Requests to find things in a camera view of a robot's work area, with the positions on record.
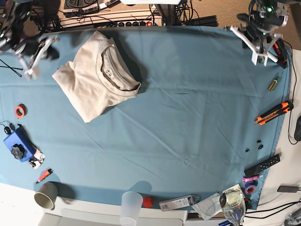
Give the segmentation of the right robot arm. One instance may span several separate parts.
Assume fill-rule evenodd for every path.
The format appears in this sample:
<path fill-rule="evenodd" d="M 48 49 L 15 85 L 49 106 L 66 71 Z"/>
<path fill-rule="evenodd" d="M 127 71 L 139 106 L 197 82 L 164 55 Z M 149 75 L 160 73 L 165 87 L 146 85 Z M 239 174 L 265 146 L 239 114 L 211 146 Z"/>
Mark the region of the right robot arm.
<path fill-rule="evenodd" d="M 24 70 L 32 70 L 41 59 L 55 60 L 59 52 L 52 43 L 56 38 L 40 37 L 45 34 L 50 16 L 36 13 L 39 33 L 27 37 L 24 24 L 35 12 L 34 6 L 45 6 L 40 0 L 2 0 L 0 2 L 0 52 L 16 56 Z"/>

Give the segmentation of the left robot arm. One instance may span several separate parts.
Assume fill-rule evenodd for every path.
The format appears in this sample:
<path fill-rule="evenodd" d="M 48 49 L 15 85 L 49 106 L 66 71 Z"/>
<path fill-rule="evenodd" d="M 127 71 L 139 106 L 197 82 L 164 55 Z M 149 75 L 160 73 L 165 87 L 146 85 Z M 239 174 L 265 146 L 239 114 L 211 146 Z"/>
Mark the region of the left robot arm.
<path fill-rule="evenodd" d="M 271 34 L 279 27 L 287 24 L 289 12 L 286 4 L 277 0 L 252 0 L 248 13 L 237 14 L 237 19 L 245 25 L 241 27 L 226 26 L 243 42 L 243 47 L 250 44 L 257 53 L 264 53 L 264 45 L 272 41 Z"/>

